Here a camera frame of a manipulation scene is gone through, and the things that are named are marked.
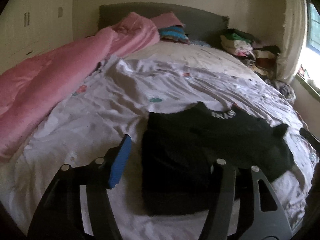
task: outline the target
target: striped cushion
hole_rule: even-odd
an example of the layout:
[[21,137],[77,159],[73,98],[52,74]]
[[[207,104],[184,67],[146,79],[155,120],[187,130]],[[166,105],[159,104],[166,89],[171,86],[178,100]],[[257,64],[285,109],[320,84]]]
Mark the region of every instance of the striped cushion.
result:
[[159,34],[161,40],[190,44],[189,38],[186,36],[181,26],[171,26],[159,29]]

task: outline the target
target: curtain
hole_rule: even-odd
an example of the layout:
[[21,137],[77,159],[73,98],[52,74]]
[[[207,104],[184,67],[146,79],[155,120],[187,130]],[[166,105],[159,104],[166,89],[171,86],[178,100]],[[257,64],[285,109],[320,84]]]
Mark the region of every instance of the curtain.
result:
[[277,59],[277,78],[291,83],[297,74],[299,57],[307,36],[307,5],[305,0],[286,0],[284,37]]

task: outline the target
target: blue gripper pad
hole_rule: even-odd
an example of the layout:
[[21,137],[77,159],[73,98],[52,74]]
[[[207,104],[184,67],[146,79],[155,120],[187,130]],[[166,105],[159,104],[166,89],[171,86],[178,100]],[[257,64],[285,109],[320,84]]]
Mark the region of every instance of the blue gripper pad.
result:
[[131,137],[129,135],[126,134],[123,137],[118,149],[118,155],[110,169],[110,177],[108,180],[110,188],[114,188],[120,182],[124,167],[131,152]]

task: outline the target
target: gray headboard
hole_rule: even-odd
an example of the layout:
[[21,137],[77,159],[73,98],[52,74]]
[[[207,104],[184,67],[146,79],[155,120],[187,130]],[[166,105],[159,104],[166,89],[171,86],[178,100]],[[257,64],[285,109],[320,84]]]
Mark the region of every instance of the gray headboard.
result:
[[228,28],[229,18],[176,4],[133,2],[101,5],[98,28],[101,30],[114,25],[130,12],[153,18],[171,11],[186,25],[185,32],[191,40],[206,41],[211,46],[220,48],[220,35]]

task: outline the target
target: pink comforter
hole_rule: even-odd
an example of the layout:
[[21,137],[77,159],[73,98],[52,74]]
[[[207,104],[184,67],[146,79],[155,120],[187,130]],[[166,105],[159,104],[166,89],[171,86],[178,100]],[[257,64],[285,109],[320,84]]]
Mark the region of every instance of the pink comforter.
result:
[[0,162],[7,162],[52,108],[90,75],[97,63],[159,41],[154,23],[130,13],[95,36],[26,59],[0,76]]

